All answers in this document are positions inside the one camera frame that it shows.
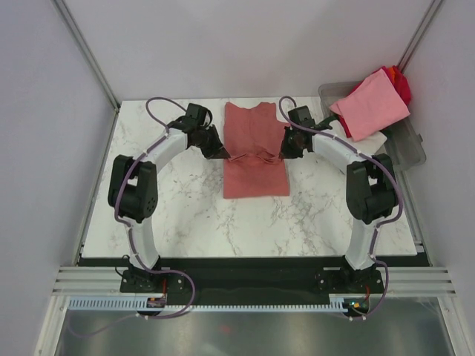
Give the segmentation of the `salmon red t shirt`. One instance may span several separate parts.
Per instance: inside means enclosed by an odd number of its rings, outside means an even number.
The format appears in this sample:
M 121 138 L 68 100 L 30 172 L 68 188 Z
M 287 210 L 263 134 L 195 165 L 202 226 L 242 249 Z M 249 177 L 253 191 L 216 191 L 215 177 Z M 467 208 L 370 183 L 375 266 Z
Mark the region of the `salmon red t shirt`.
M 288 197 L 289 181 L 280 158 L 288 125 L 277 120 L 276 104 L 241 108 L 228 102 L 223 125 L 230 158 L 223 163 L 223 197 Z

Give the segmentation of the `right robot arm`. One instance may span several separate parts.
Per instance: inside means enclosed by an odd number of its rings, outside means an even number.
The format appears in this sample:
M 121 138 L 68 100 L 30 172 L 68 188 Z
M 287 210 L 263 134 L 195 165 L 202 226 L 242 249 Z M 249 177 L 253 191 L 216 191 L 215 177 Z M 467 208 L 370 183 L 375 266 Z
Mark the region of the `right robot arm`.
M 339 280 L 345 290 L 358 291 L 381 265 L 375 255 L 379 229 L 397 221 L 403 212 L 392 160 L 386 154 L 368 156 L 330 133 L 331 119 L 316 123 L 307 106 L 293 108 L 283 117 L 290 126 L 281 143 L 282 158 L 297 159 L 305 151 L 313 152 L 345 173 L 345 199 L 353 227 Z

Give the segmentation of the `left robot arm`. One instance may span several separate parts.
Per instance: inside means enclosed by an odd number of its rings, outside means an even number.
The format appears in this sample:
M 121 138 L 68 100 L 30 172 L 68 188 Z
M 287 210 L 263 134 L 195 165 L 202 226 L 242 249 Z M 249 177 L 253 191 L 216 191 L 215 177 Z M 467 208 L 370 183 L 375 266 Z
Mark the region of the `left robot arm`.
M 138 156 L 119 155 L 114 159 L 108 189 L 108 204 L 114 219 L 125 226 L 129 261 L 138 271 L 137 283 L 146 291 L 156 291 L 163 283 L 160 256 L 154 242 L 152 215 L 158 206 L 158 173 L 176 156 L 191 147 L 205 159 L 228 159 L 229 152 L 220 140 L 212 112 L 191 103 L 184 114 L 164 123 L 164 131 Z

